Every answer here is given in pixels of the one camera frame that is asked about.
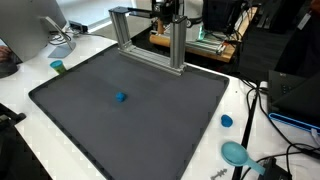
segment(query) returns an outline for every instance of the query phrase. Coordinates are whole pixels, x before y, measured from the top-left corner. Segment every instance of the blue spoon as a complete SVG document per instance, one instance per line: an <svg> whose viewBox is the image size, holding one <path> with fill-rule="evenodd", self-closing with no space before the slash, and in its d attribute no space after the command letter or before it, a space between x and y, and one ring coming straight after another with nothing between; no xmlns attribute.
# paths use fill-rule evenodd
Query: blue spoon
<svg viewBox="0 0 320 180"><path fill-rule="evenodd" d="M254 162L248 155L247 150L236 142L226 142L221 147L222 158L232 166L248 165L251 169L263 175L265 168Z"/></svg>

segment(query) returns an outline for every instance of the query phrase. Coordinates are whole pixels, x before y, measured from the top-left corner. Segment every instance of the aluminum frame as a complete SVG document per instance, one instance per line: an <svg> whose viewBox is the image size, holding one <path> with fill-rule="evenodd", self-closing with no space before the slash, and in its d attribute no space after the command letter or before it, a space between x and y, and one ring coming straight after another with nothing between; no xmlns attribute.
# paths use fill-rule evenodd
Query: aluminum frame
<svg viewBox="0 0 320 180"><path fill-rule="evenodd" d="M138 48L132 44L127 18L125 16L126 13L129 12L130 10L125 7L116 7L109 10L111 21L116 32L120 54L169 73L178 76L181 75L186 67L184 59L187 17L179 15L174 16L173 22L170 24L173 33L170 34L170 58L168 58Z"/></svg>

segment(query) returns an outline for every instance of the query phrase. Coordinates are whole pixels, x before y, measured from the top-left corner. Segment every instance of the blue cube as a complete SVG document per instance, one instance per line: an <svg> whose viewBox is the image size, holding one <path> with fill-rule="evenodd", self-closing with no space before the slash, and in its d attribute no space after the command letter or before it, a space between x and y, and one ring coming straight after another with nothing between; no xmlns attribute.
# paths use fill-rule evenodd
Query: blue cube
<svg viewBox="0 0 320 180"><path fill-rule="evenodd" d="M122 92L118 92L116 98L118 102L123 102L126 99L126 95Z"/></svg>

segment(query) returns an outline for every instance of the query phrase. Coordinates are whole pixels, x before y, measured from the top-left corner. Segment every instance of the blue object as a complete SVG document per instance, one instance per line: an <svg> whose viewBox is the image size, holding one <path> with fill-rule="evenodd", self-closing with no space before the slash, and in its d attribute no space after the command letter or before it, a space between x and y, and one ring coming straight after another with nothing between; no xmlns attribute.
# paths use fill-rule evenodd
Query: blue object
<svg viewBox="0 0 320 180"><path fill-rule="evenodd" d="M226 142L221 147L222 158L232 166L248 165L259 174L263 175L265 168L254 162L248 155L247 150L236 142Z"/></svg>
<svg viewBox="0 0 320 180"><path fill-rule="evenodd" d="M126 99L126 95L122 92L118 92L116 98L118 102L123 102Z"/></svg>
<svg viewBox="0 0 320 180"><path fill-rule="evenodd" d="M233 124L233 120L228 115L221 116L221 124L223 127L230 127Z"/></svg>
<svg viewBox="0 0 320 180"><path fill-rule="evenodd" d="M272 120L276 120L279 122L282 122L284 124L288 124L290 126L311 132L311 129L316 129L318 132L320 131L320 127L305 123L303 121L299 121L297 119L293 119L287 116L283 116L281 114L277 114L277 113L270 113L269 114L269 118Z"/></svg>
<svg viewBox="0 0 320 180"><path fill-rule="evenodd" d="M56 68L56 67L59 67L59 66L61 66L61 65L62 65L62 61L61 61L61 60L53 61L53 62L50 64L50 66L51 66L52 68Z"/></svg>

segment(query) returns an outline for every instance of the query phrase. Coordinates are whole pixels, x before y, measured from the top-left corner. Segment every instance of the white table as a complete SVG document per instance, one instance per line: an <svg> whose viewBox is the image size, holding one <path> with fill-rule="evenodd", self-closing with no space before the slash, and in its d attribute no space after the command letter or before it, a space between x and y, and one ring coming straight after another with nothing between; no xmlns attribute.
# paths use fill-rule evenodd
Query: white table
<svg viewBox="0 0 320 180"><path fill-rule="evenodd" d="M75 41L76 49L63 59L67 69L116 43L95 36L83 36ZM105 179L28 96L29 91L56 76L49 66L55 59L47 58L52 50L53 47L49 45L35 58L21 64L17 73L0 79L0 102L17 113L23 112L27 115L16 128L53 179ZM239 143L242 140L248 118L245 95L249 88L240 80L229 78L230 84L184 173L183 180L209 180L224 168L228 172L223 179L232 177L234 168L221 158L220 147L229 140ZM223 114L233 118L234 124L230 128L222 127L220 117Z"/></svg>
<svg viewBox="0 0 320 180"><path fill-rule="evenodd" d="M261 87L267 87L267 83L263 82ZM265 95L262 95L261 102L264 110L266 111L267 97ZM315 144L309 132L277 121L273 122L291 142L304 143L314 147L319 147ZM289 144L278 134L278 132L276 132L267 117L262 113L258 101L247 148L249 155L253 160L258 160L266 156L285 153L288 146ZM295 148L290 149L290 152L295 151L297 151ZM285 156L277 157L276 159L277 165L287 171ZM290 155L289 162L293 180L319 179L320 161L303 154L297 154ZM251 170L246 179L256 180L257 177L258 174Z"/></svg>

